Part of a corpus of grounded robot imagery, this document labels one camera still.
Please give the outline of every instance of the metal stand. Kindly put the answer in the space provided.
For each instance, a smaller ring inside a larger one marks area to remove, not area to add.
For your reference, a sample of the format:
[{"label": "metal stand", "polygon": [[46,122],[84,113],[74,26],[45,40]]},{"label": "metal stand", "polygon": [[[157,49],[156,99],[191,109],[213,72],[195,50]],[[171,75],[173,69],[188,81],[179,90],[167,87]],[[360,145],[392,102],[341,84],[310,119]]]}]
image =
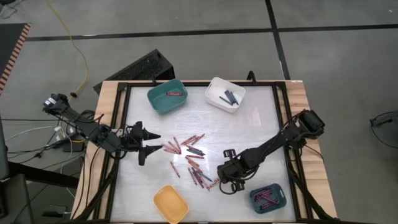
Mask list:
[{"label": "metal stand", "polygon": [[34,167],[25,166],[15,162],[8,162],[10,177],[17,174],[24,174],[25,178],[30,181],[40,182],[59,187],[69,187],[77,189],[79,178],[70,177],[68,175],[58,174],[56,172],[37,169]]}]

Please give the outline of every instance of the teal bowl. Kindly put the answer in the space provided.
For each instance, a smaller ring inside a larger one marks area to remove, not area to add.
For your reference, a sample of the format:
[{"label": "teal bowl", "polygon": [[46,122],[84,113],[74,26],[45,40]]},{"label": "teal bowl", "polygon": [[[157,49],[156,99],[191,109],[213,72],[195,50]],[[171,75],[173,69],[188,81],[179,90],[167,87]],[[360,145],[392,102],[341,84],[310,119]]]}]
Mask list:
[{"label": "teal bowl", "polygon": [[[169,96],[167,92],[182,93],[182,96]],[[188,92],[178,79],[163,83],[148,91],[148,100],[158,114],[166,114],[187,102]]]}]

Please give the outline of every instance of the orange plastic container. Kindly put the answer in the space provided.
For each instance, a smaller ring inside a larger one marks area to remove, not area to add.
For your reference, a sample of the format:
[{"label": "orange plastic container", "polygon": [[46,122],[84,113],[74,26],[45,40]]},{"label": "orange plastic container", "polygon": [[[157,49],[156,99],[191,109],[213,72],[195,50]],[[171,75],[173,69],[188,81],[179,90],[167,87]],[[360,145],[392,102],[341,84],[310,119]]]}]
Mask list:
[{"label": "orange plastic container", "polygon": [[170,185],[164,186],[154,197],[154,203],[169,223],[179,223],[188,213],[187,203]]}]

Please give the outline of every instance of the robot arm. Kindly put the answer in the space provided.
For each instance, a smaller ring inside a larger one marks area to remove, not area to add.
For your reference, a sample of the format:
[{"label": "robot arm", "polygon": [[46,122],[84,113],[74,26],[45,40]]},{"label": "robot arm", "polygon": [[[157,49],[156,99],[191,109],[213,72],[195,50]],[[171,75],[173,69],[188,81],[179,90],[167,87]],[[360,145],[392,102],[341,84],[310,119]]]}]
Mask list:
[{"label": "robot arm", "polygon": [[145,159],[149,154],[162,148],[162,146],[143,147],[143,140],[157,139],[160,138],[160,135],[150,133],[142,128],[141,121],[128,127],[126,134],[117,136],[109,126],[87,119],[71,109],[67,96],[63,94],[51,94],[51,97],[44,102],[43,110],[56,117],[63,116],[75,123],[83,137],[108,152],[138,152],[140,166],[145,164]]},{"label": "robot arm", "polygon": [[282,146],[301,148],[307,142],[305,138],[316,139],[323,134],[325,124],[313,110],[303,110],[296,114],[270,140],[259,147],[246,149],[236,155],[234,149],[224,151],[228,157],[223,165],[217,167],[217,174],[223,184],[231,182],[233,193],[244,190],[245,180],[253,177],[266,157]]}]

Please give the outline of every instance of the white plastic container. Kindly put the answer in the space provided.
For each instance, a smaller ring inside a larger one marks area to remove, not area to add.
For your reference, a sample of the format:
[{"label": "white plastic container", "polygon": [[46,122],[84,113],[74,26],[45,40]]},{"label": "white plastic container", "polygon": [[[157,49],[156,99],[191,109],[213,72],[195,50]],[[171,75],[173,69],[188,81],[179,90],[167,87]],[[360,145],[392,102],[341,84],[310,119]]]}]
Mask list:
[{"label": "white plastic container", "polygon": [[[234,105],[231,106],[227,104],[227,102],[224,102],[222,99],[220,99],[221,96],[228,100],[228,97],[225,95],[226,90],[233,92],[239,105],[234,103]],[[214,77],[210,85],[207,87],[205,95],[207,103],[221,108],[227,112],[234,113],[239,108],[245,92],[246,90],[241,86],[235,85],[234,83],[226,81],[222,78]]]}]

